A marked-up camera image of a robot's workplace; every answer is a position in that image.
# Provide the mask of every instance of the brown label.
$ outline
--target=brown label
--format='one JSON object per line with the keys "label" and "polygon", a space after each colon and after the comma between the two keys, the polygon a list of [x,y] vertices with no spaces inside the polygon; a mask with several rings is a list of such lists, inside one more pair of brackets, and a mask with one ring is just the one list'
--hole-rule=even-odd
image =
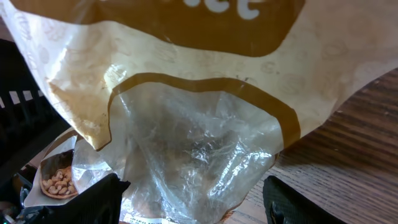
{"label": "brown label", "polygon": [[194,49],[261,57],[276,50],[305,0],[11,0],[74,24],[116,21]]}

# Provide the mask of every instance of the wooden table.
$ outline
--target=wooden table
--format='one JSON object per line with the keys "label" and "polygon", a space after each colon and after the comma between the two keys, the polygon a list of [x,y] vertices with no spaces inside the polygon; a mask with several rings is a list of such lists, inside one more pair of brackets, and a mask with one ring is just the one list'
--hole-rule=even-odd
{"label": "wooden table", "polygon": [[398,223],[398,70],[359,90],[286,149],[225,223],[267,223],[262,186],[268,175],[346,223]]}

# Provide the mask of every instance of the black plastic object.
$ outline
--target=black plastic object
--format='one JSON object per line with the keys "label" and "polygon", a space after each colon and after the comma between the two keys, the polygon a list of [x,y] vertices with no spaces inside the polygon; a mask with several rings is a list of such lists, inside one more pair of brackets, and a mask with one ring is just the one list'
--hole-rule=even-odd
{"label": "black plastic object", "polygon": [[264,181],[262,195],[268,224],[345,224],[277,177]]}
{"label": "black plastic object", "polygon": [[[26,100],[29,91],[31,100]],[[11,92],[18,97],[14,104]],[[0,39],[0,186],[70,126],[52,108],[15,43]]]}
{"label": "black plastic object", "polygon": [[122,194],[130,182],[109,174],[53,214],[35,223],[42,224],[118,224]]}

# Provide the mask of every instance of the beige packaging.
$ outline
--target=beige packaging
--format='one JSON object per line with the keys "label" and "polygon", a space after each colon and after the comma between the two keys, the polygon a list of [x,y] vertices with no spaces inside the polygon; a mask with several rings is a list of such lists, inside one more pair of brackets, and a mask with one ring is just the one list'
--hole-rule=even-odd
{"label": "beige packaging", "polygon": [[137,183],[121,215],[179,223],[220,220],[278,152],[395,68],[397,9],[387,0],[0,0],[44,95]]}

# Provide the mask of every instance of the bag of cashews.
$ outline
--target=bag of cashews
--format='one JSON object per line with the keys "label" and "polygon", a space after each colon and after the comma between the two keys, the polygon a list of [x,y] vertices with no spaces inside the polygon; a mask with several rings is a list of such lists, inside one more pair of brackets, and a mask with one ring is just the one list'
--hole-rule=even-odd
{"label": "bag of cashews", "polygon": [[0,0],[49,102],[132,183],[128,223],[221,220],[275,155],[398,66],[397,9],[387,0]]}

